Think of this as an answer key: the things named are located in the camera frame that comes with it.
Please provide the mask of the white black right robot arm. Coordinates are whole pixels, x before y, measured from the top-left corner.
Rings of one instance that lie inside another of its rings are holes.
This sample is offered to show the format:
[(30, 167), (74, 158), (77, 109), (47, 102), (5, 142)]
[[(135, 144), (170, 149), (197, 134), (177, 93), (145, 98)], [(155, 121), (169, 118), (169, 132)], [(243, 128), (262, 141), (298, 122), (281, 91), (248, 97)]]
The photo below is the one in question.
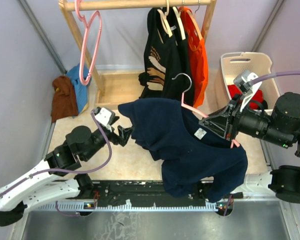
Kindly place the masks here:
[[(238, 133), (277, 145), (284, 149), (297, 145), (300, 158), (300, 94), (286, 92), (275, 102), (272, 113), (244, 106), (244, 96), (236, 94), (229, 103), (199, 124), (219, 137), (232, 141)], [(266, 173), (248, 174), (234, 192), (262, 193), (300, 204), (300, 167), (281, 165)]]

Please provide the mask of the navy blue t shirt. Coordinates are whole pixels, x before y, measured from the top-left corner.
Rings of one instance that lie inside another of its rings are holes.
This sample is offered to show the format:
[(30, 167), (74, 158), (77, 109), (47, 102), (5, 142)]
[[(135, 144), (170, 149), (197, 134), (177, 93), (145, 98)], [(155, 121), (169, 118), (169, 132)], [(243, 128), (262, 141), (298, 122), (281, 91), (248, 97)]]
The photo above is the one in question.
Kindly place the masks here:
[(171, 196), (189, 195), (201, 179), (212, 177), (205, 197), (215, 203), (244, 183), (248, 169), (244, 148), (200, 126), (179, 101), (142, 98), (120, 104), (118, 111), (132, 123), (135, 143), (154, 161), (162, 160), (162, 181)]

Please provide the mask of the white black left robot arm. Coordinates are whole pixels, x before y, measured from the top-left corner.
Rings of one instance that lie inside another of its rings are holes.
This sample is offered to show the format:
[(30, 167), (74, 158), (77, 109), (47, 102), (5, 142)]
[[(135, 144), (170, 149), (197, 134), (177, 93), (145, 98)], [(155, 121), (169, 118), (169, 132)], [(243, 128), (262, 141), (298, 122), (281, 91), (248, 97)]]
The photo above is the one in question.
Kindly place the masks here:
[(87, 126), (77, 126), (66, 135), (62, 145), (48, 153), (35, 167), (15, 181), (0, 187), (0, 227), (9, 226), (24, 214), (46, 204), (63, 199), (87, 199), (93, 195), (94, 184), (89, 174), (99, 170), (79, 170), (81, 162), (89, 161), (104, 146), (124, 147), (133, 128), (97, 122), (92, 132)]

